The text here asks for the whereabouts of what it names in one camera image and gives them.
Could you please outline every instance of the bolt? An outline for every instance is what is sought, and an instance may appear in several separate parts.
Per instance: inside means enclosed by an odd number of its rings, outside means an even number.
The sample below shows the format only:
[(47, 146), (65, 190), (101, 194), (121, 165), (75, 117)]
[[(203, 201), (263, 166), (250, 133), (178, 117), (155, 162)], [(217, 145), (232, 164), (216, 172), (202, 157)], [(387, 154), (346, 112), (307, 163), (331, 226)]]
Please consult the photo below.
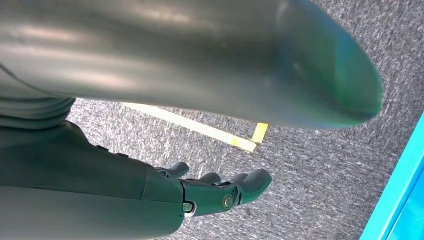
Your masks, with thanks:
[(189, 203), (189, 202), (184, 202), (184, 203), (182, 204), (182, 210), (183, 210), (185, 213), (189, 213), (189, 212), (191, 212), (191, 211), (193, 210), (193, 204), (191, 204), (191, 203)]
[(233, 197), (231, 195), (225, 195), (222, 203), (225, 210), (230, 209), (233, 206)]

